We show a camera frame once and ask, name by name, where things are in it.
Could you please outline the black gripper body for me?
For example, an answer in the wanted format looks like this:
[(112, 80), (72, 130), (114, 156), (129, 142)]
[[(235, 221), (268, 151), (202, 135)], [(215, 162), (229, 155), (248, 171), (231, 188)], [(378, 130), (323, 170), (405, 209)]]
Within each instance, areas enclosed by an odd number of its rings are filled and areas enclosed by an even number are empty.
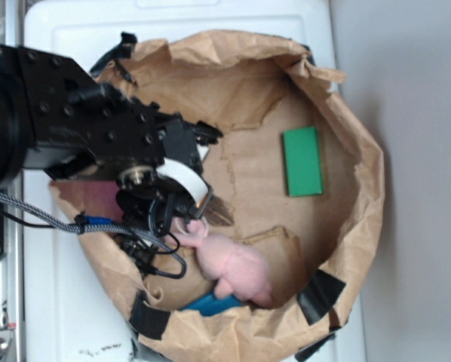
[(196, 142), (191, 125), (178, 112), (155, 113), (164, 163), (137, 166), (120, 175), (115, 199), (125, 223), (149, 230), (168, 230), (174, 217), (200, 219), (213, 196), (203, 179), (202, 161), (209, 145)]

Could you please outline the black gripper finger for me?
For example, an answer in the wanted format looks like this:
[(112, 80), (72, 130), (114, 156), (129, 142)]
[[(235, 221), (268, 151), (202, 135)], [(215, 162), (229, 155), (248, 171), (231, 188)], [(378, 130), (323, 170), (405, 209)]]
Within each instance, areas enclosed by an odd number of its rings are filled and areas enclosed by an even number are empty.
[(222, 132), (204, 121), (198, 121), (191, 125), (192, 132), (195, 134), (196, 142), (200, 145), (217, 144), (222, 138)]

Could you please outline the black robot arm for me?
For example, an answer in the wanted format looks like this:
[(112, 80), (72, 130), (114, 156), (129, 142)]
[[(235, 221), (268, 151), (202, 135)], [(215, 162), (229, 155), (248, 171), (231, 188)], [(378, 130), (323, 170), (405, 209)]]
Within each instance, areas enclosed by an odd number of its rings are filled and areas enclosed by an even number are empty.
[(95, 82), (70, 58), (0, 45), (0, 189), (41, 170), (55, 181), (112, 181), (128, 213), (199, 219), (213, 195), (200, 150), (220, 137)]

